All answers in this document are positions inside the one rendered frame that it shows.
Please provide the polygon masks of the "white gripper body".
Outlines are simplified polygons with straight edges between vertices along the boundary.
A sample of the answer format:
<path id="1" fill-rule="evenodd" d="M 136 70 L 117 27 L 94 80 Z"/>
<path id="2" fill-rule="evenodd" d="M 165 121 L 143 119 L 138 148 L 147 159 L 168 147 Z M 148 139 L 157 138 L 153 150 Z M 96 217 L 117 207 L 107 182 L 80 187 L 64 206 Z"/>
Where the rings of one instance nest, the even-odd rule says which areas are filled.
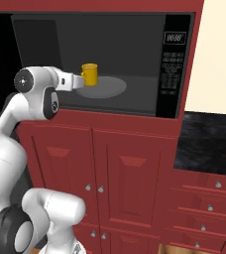
<path id="1" fill-rule="evenodd" d="M 81 75 L 74 74 L 72 76 L 72 88 L 79 89 L 84 86 L 84 78 Z"/>

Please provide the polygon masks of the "yellow cup of tea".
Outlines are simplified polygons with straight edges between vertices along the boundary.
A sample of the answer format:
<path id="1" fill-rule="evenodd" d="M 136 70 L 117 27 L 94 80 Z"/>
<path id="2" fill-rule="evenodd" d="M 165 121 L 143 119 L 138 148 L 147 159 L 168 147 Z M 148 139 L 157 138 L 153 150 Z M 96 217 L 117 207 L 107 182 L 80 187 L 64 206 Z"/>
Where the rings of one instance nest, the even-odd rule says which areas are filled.
<path id="1" fill-rule="evenodd" d="M 97 64 L 96 63 L 85 63 L 81 66 L 81 76 L 83 77 L 83 82 L 87 86 L 92 86 L 97 84 Z"/>

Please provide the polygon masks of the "grey microwave turntable plate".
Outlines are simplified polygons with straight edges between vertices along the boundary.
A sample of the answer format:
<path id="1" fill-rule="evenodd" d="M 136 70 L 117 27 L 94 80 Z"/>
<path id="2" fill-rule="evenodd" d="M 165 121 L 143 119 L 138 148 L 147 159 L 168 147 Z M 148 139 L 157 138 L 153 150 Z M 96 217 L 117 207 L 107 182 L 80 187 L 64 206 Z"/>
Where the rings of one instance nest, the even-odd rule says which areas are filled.
<path id="1" fill-rule="evenodd" d="M 77 93 L 86 98 L 104 99 L 117 96 L 127 88 L 126 82 L 118 77 L 99 76 L 96 85 L 85 85 Z"/>

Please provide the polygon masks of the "black microwave oven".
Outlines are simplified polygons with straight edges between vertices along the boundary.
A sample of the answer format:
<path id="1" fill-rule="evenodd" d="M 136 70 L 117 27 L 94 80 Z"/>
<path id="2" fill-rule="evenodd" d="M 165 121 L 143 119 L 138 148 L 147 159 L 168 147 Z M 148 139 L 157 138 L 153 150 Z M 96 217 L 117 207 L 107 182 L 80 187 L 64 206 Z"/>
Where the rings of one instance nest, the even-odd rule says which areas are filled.
<path id="1" fill-rule="evenodd" d="M 127 88 L 104 99 L 75 91 L 58 94 L 62 108 L 175 118 L 178 116 L 192 13 L 11 12 L 21 66 L 52 65 L 81 73 L 97 64 L 99 76 Z"/>

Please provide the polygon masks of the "tall red cupboard door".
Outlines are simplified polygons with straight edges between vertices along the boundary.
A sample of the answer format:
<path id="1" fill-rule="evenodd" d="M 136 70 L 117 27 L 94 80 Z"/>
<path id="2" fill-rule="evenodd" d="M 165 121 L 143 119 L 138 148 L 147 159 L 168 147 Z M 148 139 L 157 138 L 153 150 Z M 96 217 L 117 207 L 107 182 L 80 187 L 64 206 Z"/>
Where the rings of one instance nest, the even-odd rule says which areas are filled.
<path id="1" fill-rule="evenodd" d="M 97 195 L 91 130 L 58 125 L 22 124 L 18 128 L 35 188 L 75 194 L 86 204 L 83 223 L 97 224 Z M 85 187 L 91 184 L 91 190 Z"/>
<path id="2" fill-rule="evenodd" d="M 164 176 L 172 167 L 175 138 L 95 131 L 94 160 L 100 224 L 158 234 Z"/>

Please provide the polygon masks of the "red drawer front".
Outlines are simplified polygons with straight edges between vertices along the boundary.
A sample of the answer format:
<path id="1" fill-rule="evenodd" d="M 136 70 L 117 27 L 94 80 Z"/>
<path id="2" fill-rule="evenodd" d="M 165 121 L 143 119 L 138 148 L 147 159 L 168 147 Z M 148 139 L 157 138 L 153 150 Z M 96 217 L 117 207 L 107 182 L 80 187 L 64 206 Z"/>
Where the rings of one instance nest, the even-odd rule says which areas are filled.
<path id="1" fill-rule="evenodd" d="M 207 210 L 208 204 L 212 205 L 213 211 Z M 170 190 L 168 208 L 226 218 L 226 196 L 186 190 Z"/>
<path id="2" fill-rule="evenodd" d="M 216 181 L 221 183 L 220 189 L 216 187 Z M 173 170 L 170 186 L 185 191 L 209 191 L 226 194 L 226 176 L 188 170 Z"/>
<path id="3" fill-rule="evenodd" d="M 200 234 L 185 233 L 164 229 L 161 235 L 164 244 L 179 246 L 184 248 L 198 249 L 205 252 L 214 252 L 220 254 L 226 241 L 217 237 L 202 236 Z M 198 242 L 200 248 L 195 248 L 194 244 Z"/>
<path id="4" fill-rule="evenodd" d="M 164 227 L 226 237 L 226 220 L 170 210 L 165 212 L 165 216 Z M 205 231 L 200 230 L 202 224 L 206 227 Z"/>

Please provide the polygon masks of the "low red cupboard door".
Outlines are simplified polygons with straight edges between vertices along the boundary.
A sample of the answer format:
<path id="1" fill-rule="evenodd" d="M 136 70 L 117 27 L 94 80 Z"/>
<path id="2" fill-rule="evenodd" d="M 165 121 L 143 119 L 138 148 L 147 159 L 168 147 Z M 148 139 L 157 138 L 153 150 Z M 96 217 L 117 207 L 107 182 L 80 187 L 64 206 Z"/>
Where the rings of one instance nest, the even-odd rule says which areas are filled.
<path id="1" fill-rule="evenodd" d="M 158 254 L 160 238 L 109 227 L 100 227 L 102 254 Z"/>
<path id="2" fill-rule="evenodd" d="M 95 237 L 90 235 L 92 231 L 95 231 Z M 98 225 L 79 223 L 73 226 L 73 232 L 87 254 L 101 254 Z"/>

